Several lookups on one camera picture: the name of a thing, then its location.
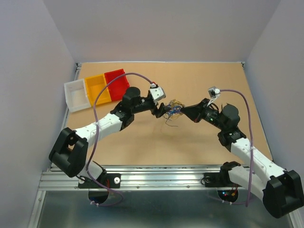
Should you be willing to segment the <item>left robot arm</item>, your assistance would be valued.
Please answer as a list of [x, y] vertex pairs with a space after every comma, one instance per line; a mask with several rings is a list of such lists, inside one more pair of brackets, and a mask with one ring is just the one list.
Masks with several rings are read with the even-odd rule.
[[147, 97], [141, 96], [139, 88], [129, 87], [122, 100], [105, 117], [82, 128], [63, 129], [49, 160], [68, 177], [83, 176], [95, 187], [104, 188], [105, 169], [86, 157], [88, 148], [96, 148], [101, 139], [128, 127], [137, 113], [150, 111], [155, 117], [162, 117], [169, 108], [158, 102], [165, 97], [164, 90], [156, 84], [150, 85]]

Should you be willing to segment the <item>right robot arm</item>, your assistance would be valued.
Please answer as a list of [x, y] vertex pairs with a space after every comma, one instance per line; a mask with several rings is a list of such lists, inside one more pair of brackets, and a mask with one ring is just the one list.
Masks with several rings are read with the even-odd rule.
[[240, 117], [235, 106], [227, 104], [219, 111], [205, 98], [180, 111], [195, 123], [204, 120], [219, 128], [220, 144], [250, 167], [247, 171], [237, 162], [223, 164], [218, 177], [221, 184], [234, 183], [247, 189], [277, 219], [303, 207], [304, 192], [299, 174], [276, 165], [250, 142], [238, 127]]

